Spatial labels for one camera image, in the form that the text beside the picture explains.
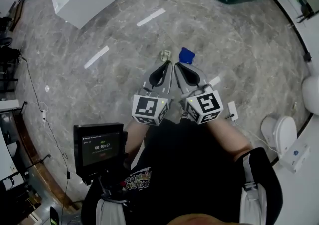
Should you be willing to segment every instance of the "marble floor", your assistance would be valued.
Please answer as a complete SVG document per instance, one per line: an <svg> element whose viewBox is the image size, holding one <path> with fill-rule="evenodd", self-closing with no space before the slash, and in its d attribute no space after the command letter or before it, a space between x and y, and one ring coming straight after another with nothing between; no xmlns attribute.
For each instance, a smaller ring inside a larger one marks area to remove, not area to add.
<svg viewBox="0 0 319 225"><path fill-rule="evenodd" d="M161 8L165 13L137 27ZM21 48L29 61L38 97L49 108L47 120L67 153L71 172L67 194L75 201L83 199L88 188L75 173L73 125L127 124L141 77L160 61L163 49L172 51L173 62L182 47L195 52L193 64L209 80L221 78L217 88L224 105L235 101L238 124L259 137L260 123L268 114L290 115L298 129L309 115L301 94L301 82L309 74L304 52L272 0L238 5L216 0L117 0L81 30L57 17L51 0L26 0L13 38L12 46ZM110 50L85 69L84 64L106 45ZM32 103L36 98L24 61L16 77L16 97L30 102L24 119L31 139L40 155L52 155L45 165L64 188L65 164ZM175 78L172 93L178 100ZM179 120L177 102L167 118ZM255 146L265 147L244 134ZM273 159L275 153L267 152Z"/></svg>

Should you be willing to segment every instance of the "person's arm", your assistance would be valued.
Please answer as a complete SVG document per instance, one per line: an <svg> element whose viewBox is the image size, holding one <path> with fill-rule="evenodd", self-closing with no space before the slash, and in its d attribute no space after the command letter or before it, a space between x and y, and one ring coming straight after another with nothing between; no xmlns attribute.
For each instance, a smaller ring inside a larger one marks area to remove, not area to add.
<svg viewBox="0 0 319 225"><path fill-rule="evenodd" d="M236 161L241 155L253 149L247 138L224 119L209 121L209 131L220 146Z"/></svg>
<svg viewBox="0 0 319 225"><path fill-rule="evenodd" d="M131 165L136 157L141 144L144 140L146 132L150 126L136 122L134 119L126 127L125 131L128 133L128 140L125 146L125 152L129 155L125 160L127 165Z"/></svg>

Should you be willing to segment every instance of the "printed shirt graphic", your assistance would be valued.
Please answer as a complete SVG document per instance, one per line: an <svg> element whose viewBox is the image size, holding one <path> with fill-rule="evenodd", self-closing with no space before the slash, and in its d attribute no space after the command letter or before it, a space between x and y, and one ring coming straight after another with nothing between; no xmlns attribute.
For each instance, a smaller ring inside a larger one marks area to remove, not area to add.
<svg viewBox="0 0 319 225"><path fill-rule="evenodd" d="M127 191L136 189L140 191L147 188L150 184L151 174L151 167L130 174L130 176L125 179L125 189Z"/></svg>

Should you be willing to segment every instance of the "purple object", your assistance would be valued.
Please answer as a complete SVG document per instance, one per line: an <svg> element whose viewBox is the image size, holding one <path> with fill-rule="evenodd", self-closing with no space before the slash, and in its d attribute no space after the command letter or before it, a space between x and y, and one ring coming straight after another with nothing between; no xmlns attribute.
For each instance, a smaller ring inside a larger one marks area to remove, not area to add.
<svg viewBox="0 0 319 225"><path fill-rule="evenodd" d="M195 53L183 47L179 54L179 62L191 64L193 63L194 57L195 57Z"/></svg>

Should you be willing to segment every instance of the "timer display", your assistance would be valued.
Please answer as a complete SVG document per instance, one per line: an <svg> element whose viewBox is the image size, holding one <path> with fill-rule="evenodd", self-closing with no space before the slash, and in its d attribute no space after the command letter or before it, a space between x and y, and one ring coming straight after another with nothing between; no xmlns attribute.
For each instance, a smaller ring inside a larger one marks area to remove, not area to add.
<svg viewBox="0 0 319 225"><path fill-rule="evenodd" d="M83 166L113 158L118 153L119 133L82 137Z"/></svg>

